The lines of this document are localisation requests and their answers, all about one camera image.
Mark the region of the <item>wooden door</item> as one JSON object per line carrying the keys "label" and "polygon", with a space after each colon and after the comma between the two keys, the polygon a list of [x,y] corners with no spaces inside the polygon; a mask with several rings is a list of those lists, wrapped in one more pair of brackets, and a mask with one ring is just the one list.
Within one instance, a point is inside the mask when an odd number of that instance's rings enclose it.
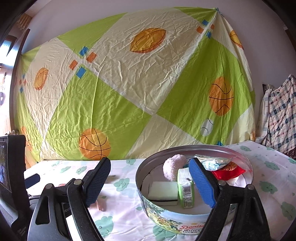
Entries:
{"label": "wooden door", "polygon": [[14,88],[23,46],[30,29],[16,41],[1,65],[1,136],[15,133]]}

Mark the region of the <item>pink cloth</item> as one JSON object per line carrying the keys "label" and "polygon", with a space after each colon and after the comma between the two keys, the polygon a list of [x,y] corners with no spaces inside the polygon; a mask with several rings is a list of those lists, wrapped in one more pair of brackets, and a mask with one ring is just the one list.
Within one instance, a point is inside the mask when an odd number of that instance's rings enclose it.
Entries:
{"label": "pink cloth", "polygon": [[96,211],[106,211],[106,202],[103,200],[96,200],[93,204],[90,205],[90,209]]}

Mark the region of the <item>white black sponge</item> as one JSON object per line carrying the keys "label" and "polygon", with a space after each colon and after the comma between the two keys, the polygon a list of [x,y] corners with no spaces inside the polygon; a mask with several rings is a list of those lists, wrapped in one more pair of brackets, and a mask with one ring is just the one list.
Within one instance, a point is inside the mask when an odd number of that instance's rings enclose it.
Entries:
{"label": "white black sponge", "polygon": [[178,184],[175,181],[154,181],[149,187],[148,200],[160,206],[178,204]]}

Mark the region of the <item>pink fluffy plush item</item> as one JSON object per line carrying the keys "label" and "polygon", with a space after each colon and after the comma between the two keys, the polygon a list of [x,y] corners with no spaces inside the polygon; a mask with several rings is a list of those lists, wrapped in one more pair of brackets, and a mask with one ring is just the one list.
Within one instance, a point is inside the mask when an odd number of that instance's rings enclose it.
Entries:
{"label": "pink fluffy plush item", "polygon": [[181,154],[166,159],[163,164],[164,177],[169,181],[177,181],[178,170],[182,169],[186,163],[187,158]]}

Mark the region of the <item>cloud print table cloth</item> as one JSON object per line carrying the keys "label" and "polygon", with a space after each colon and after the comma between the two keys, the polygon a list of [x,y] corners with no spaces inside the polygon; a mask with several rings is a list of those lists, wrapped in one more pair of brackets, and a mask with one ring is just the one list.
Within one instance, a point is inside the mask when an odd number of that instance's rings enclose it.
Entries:
{"label": "cloud print table cloth", "polygon": [[[254,168],[254,185],[267,216],[271,237],[280,240],[295,219],[295,160],[257,143],[247,141],[230,146],[243,154]],[[98,200],[106,211],[89,208],[105,240],[194,240],[193,235],[177,235],[155,225],[142,209],[135,183],[140,159],[114,160]],[[28,189],[41,194],[44,186],[59,186],[72,178],[82,178],[96,166],[95,161],[51,160],[27,169],[25,177],[39,174],[40,182]]]}

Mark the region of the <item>green cream sports bedsheet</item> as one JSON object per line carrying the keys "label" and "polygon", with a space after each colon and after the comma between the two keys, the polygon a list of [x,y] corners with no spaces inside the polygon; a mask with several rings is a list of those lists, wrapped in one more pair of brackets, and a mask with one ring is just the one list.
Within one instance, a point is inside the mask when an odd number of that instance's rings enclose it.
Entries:
{"label": "green cream sports bedsheet", "polygon": [[217,9],[147,9],[71,30],[22,54],[15,95],[29,165],[255,138],[248,62]]}

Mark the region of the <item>red embroidered pouch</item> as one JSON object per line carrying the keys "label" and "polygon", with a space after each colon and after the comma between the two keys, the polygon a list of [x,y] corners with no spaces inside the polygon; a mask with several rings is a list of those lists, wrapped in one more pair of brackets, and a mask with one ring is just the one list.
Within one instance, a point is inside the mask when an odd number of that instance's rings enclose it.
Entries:
{"label": "red embroidered pouch", "polygon": [[228,181],[245,173],[245,169],[230,161],[226,166],[211,172],[217,180]]}

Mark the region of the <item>green tissue pack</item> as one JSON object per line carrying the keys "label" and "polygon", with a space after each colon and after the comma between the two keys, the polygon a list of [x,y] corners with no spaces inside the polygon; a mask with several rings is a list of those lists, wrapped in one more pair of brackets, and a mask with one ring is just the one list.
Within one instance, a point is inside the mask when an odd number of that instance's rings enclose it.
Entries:
{"label": "green tissue pack", "polygon": [[193,208],[195,198],[194,182],[188,167],[178,170],[177,185],[182,208]]}

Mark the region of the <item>round cookie tin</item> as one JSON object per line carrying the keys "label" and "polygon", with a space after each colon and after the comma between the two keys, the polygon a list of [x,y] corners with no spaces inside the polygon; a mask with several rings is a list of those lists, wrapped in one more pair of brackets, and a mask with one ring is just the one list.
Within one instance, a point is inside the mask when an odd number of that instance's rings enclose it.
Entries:
{"label": "round cookie tin", "polygon": [[228,183],[245,187],[253,182],[250,161],[239,152],[222,146],[189,145],[169,148],[146,158],[138,167],[135,181],[145,214],[159,227],[177,234],[197,235],[211,212],[194,181],[185,168],[179,171],[180,181],[170,182],[165,178],[165,161],[181,154],[187,160],[194,156],[228,158],[245,172]]}

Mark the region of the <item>plaid cloth-covered furniture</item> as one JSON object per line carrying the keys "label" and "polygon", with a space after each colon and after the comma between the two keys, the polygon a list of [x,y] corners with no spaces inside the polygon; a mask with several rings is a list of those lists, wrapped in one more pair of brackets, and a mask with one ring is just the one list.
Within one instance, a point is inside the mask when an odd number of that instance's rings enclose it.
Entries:
{"label": "plaid cloth-covered furniture", "polygon": [[265,91],[255,141],[295,159],[295,76]]}

